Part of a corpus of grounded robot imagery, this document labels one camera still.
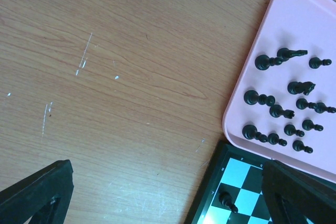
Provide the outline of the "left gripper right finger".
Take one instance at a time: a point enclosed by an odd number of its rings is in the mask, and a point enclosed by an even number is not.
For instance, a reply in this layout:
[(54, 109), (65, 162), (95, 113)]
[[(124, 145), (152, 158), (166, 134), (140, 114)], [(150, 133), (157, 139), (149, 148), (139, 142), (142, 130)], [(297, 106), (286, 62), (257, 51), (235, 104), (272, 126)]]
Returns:
[(335, 223), (335, 183), (276, 160), (265, 162), (262, 171), (273, 223)]

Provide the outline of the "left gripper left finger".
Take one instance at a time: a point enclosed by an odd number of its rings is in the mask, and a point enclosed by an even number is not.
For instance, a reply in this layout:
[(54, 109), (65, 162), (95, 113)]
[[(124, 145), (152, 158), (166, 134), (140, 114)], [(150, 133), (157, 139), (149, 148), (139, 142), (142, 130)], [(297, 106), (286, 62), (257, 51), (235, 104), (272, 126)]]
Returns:
[(64, 223), (72, 193), (70, 160), (59, 160), (1, 191), (1, 223)]

